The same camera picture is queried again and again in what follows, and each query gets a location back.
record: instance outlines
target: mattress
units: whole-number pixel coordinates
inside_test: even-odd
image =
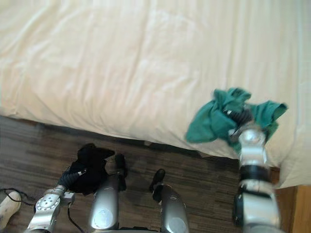
[[[289,110],[266,147],[311,184],[308,1],[1,1],[0,114],[237,158],[185,133],[214,89]]]

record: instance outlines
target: silver robot leg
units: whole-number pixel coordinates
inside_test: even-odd
[[[119,175],[109,176],[94,194],[89,231],[116,230],[119,224]]]
[[[153,199],[161,205],[162,233],[189,233],[186,206],[180,195],[169,185],[163,184],[165,171],[160,169],[150,185]]]

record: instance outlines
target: wooden furniture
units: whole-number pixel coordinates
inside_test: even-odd
[[[279,170],[271,170],[271,180],[277,183]],[[295,186],[278,189],[277,200],[282,217],[282,229],[286,233],[311,233],[311,186]]]

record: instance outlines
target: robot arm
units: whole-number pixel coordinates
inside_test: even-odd
[[[60,207],[69,203],[73,204],[74,202],[75,193],[67,192],[67,188],[84,173],[85,171],[69,174],[69,170],[63,173],[57,186],[47,190],[44,196],[36,203],[35,215],[25,233],[52,233],[54,231]]]
[[[243,227],[245,233],[282,233],[275,190],[269,180],[264,132],[247,119],[230,138],[241,144],[240,183],[233,210],[235,224]]]

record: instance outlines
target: dark floor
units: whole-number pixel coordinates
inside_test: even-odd
[[[128,189],[120,193],[120,226],[160,227],[160,209],[148,186],[159,168],[165,181],[181,194],[187,205],[190,230],[196,233],[238,233],[231,221],[233,196],[237,191],[238,162],[226,158],[205,159],[188,150],[122,140],[95,133],[16,121],[0,116],[0,187],[14,187],[40,198],[55,186],[62,172],[75,160],[77,150],[93,142],[126,156]],[[92,196],[76,195],[72,218],[86,228]],[[22,205],[7,226],[9,233],[23,232],[33,208]],[[58,217],[55,232],[79,232],[67,219],[66,209]]]

